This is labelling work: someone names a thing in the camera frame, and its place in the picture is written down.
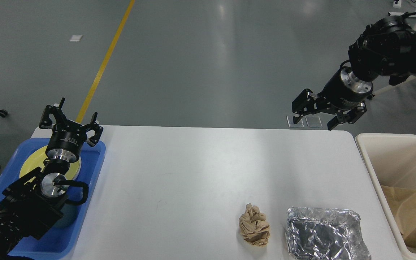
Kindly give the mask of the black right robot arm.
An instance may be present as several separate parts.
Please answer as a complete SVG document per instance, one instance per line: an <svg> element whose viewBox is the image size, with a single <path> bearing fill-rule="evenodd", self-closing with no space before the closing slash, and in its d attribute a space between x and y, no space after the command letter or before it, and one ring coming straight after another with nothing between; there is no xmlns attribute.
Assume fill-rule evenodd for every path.
<svg viewBox="0 0 416 260"><path fill-rule="evenodd" d="M293 124L317 113L333 115L328 130L354 124L367 111L365 100L373 97L378 76L388 76L390 86L416 77L416 31L406 22L410 16L387 16L367 25L322 91L314 94L306 88L293 100Z"/></svg>

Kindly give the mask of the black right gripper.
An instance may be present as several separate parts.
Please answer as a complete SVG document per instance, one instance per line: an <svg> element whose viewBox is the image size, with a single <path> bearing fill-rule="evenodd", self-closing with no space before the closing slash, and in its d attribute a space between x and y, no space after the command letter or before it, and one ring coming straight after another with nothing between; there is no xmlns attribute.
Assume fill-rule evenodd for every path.
<svg viewBox="0 0 416 260"><path fill-rule="evenodd" d="M304 89L293 101L293 123L298 124L309 114L332 113L332 105L337 110L327 123L328 130L337 125L354 124L367 111L363 101L373 92L373 83L359 79L351 67L342 66L325 84L319 95Z"/></svg>

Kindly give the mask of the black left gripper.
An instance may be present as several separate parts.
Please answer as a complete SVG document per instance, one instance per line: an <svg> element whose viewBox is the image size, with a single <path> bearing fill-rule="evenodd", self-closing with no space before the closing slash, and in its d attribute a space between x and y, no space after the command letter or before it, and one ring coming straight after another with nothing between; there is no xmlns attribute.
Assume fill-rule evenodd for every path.
<svg viewBox="0 0 416 260"><path fill-rule="evenodd" d="M83 143L90 147L99 143L103 133L103 127L97 122L98 113L92 114L88 124L69 125L68 119L62 111L65 97L62 97L58 105L46 105L40 122L40 129L51 129L51 139L46 147L45 154L50 159L60 159L68 163L79 161ZM93 131L89 138L87 133Z"/></svg>

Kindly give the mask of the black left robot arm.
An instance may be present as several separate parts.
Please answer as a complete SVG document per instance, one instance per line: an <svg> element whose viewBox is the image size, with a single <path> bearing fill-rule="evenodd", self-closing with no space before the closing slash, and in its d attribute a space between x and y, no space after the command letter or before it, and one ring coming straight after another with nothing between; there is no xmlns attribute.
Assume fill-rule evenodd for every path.
<svg viewBox="0 0 416 260"><path fill-rule="evenodd" d="M45 149L47 162L8 185L0 201L0 260L19 259L10 252L24 238L40 240L64 217L65 205L80 206L88 201L90 186L84 181L68 179L70 166L80 159L84 144L95 147L104 128L97 122L98 113L89 123L70 120L59 105L47 105L39 129L51 130Z"/></svg>

